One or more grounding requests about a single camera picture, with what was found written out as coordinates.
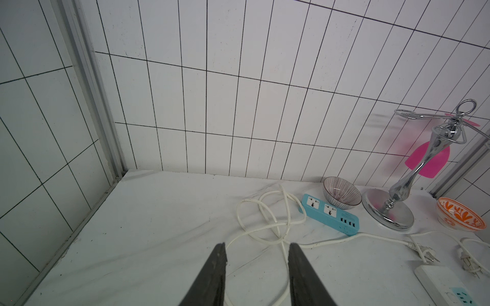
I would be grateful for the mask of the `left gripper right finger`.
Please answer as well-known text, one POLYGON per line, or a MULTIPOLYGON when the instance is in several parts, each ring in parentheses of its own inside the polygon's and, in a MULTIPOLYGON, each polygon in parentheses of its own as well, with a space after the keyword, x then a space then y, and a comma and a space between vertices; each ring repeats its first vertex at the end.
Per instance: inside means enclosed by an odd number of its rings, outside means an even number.
POLYGON ((290 244, 288 251, 288 274, 291 305, 336 306, 325 286, 311 266, 299 244, 290 244))

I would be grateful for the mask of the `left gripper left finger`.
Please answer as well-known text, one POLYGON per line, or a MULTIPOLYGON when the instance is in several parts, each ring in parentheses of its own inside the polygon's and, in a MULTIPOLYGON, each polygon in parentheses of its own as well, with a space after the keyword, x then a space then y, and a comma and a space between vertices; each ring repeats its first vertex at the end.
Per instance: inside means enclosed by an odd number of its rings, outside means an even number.
POLYGON ((214 247, 179 305, 224 305, 226 267, 227 254, 223 242, 214 247))

